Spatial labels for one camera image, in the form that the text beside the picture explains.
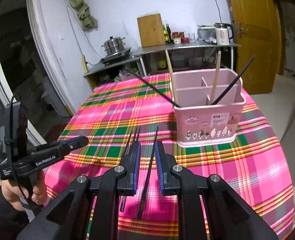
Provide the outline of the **person left hand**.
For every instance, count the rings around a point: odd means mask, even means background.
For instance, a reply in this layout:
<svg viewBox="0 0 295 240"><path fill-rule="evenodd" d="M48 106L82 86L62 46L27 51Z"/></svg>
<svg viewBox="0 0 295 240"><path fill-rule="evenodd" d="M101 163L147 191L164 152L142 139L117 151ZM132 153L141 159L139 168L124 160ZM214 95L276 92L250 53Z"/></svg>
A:
<svg viewBox="0 0 295 240"><path fill-rule="evenodd" d="M48 199L47 186L45 184L45 175L43 170L38 172L38 180L33 187L32 196L28 190L20 184L12 180L3 180L1 191L4 198L14 207L17 211L24 211L20 198L31 199L37 205L43 205Z"/></svg>

